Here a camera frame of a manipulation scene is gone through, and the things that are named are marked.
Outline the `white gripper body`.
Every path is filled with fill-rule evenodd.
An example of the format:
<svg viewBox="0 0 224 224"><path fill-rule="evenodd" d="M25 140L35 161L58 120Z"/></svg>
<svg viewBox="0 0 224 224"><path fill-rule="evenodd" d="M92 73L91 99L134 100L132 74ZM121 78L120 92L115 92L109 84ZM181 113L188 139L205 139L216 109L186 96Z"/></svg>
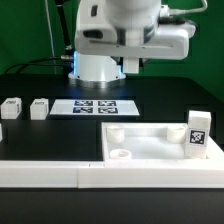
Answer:
<svg viewBox="0 0 224 224"><path fill-rule="evenodd" d="M195 25L188 21L140 30L80 29L76 32L75 46L85 55L182 60L188 55L189 39L194 34Z"/></svg>

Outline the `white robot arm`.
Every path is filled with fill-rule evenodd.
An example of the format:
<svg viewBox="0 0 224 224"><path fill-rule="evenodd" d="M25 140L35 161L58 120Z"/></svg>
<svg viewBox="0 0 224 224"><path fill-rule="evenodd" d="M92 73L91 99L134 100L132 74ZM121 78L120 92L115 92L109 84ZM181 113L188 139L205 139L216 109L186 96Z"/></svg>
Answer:
<svg viewBox="0 0 224 224"><path fill-rule="evenodd" d="M116 85L150 59L186 58L195 32L161 0L81 0L69 78L88 88Z"/></svg>

